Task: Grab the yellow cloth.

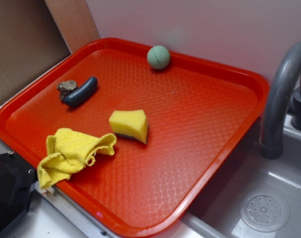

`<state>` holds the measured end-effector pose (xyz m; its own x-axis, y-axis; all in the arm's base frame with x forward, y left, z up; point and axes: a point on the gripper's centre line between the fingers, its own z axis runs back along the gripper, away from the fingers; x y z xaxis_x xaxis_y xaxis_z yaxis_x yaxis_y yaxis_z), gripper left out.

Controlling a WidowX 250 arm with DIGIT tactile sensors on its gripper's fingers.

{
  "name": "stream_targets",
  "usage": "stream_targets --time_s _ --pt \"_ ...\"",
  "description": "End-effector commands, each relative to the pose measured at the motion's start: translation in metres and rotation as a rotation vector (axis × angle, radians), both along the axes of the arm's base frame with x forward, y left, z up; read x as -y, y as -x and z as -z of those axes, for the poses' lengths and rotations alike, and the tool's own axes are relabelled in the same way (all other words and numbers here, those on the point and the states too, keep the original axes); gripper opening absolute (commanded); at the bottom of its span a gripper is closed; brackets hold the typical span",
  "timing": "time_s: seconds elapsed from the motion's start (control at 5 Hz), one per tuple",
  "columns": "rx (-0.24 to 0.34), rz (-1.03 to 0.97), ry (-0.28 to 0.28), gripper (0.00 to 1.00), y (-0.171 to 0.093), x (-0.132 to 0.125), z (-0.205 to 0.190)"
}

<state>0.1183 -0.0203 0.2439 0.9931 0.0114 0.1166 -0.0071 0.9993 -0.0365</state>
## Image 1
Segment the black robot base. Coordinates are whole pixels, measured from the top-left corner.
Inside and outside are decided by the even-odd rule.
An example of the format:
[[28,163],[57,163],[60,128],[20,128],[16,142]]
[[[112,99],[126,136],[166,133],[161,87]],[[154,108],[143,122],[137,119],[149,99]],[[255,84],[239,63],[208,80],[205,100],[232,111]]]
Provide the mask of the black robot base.
[[36,169],[19,154],[0,154],[0,237],[29,212],[36,181]]

